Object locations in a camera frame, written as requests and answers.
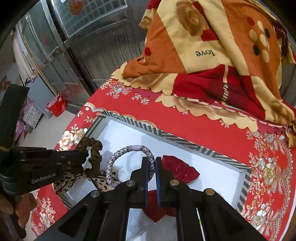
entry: blanket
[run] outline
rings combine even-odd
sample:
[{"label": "blanket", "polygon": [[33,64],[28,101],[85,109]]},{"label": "blanket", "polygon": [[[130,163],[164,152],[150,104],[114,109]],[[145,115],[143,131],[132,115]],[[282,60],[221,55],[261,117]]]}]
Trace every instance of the blanket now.
[{"label": "blanket", "polygon": [[112,74],[125,86],[160,93],[156,102],[239,128],[258,120],[290,126],[281,65],[295,64],[287,32],[255,0],[151,0],[140,27],[145,49]]}]

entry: polka dot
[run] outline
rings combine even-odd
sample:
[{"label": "polka dot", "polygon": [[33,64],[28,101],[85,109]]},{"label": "polka dot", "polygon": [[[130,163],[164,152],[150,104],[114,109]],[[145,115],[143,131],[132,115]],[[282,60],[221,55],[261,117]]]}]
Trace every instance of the polka dot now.
[{"label": "polka dot", "polygon": [[251,29],[249,32],[249,36],[250,36],[251,40],[253,40],[254,42],[257,40],[257,34],[256,34],[255,30]]},{"label": "polka dot", "polygon": [[257,21],[257,25],[260,28],[260,30],[264,32],[263,24],[260,20]]},{"label": "polka dot", "polygon": [[255,21],[251,17],[247,17],[248,24],[251,26],[255,25]]},{"label": "polka dot", "polygon": [[266,41],[266,37],[264,36],[264,34],[260,34],[260,41],[265,47],[267,47],[267,41]]},{"label": "polka dot", "polygon": [[268,39],[270,38],[270,32],[269,32],[268,28],[265,28],[265,35]]},{"label": "polka dot", "polygon": [[151,55],[151,50],[150,50],[150,48],[146,47],[146,48],[144,49],[144,53],[145,53],[145,55],[150,56],[150,55]]},{"label": "polka dot", "polygon": [[262,58],[263,58],[264,62],[268,63],[269,62],[269,54],[268,54],[268,52],[265,49],[263,49],[261,51],[261,54],[262,54]]},{"label": "polka dot", "polygon": [[257,56],[260,54],[259,48],[256,44],[253,45],[253,51],[254,51],[254,54]]}]

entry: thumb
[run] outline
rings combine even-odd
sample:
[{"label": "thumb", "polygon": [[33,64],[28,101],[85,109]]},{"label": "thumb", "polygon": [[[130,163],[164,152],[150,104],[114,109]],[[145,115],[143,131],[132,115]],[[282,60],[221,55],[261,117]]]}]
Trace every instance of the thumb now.
[{"label": "thumb", "polygon": [[7,199],[2,194],[0,194],[0,210],[8,214],[14,213],[14,209],[11,203],[8,202]]}]

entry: red tablecloth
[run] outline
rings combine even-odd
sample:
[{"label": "red tablecloth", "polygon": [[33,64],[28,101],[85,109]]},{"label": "red tablecloth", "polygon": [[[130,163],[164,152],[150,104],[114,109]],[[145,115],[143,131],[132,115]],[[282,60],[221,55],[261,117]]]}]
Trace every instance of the red tablecloth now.
[{"label": "red tablecloth", "polygon": [[[288,148],[284,133],[251,133],[205,115],[195,117],[154,102],[158,95],[152,91],[137,93],[125,86],[114,91],[113,84],[115,80],[93,94],[67,127],[56,150],[74,149],[102,108],[152,122],[158,129],[251,166],[251,184],[242,216],[268,240],[281,238],[294,211],[291,209],[296,187],[292,160],[296,149]],[[32,229],[39,235],[67,210],[51,185],[39,190],[37,200],[41,201],[32,215]]]}]

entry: dark red fabric bow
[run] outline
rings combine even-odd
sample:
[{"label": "dark red fabric bow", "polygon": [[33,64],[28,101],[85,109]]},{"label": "dark red fabric bow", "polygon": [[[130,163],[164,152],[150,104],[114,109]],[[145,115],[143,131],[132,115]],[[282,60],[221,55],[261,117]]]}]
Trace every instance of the dark red fabric bow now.
[{"label": "dark red fabric bow", "polygon": [[[189,166],[184,161],[175,156],[163,156],[163,168],[172,171],[176,180],[189,183],[197,179],[200,175],[194,167]],[[156,190],[148,192],[148,205],[143,208],[144,213],[154,222],[162,219],[164,215],[176,216],[174,208],[163,208],[158,206]]]}]

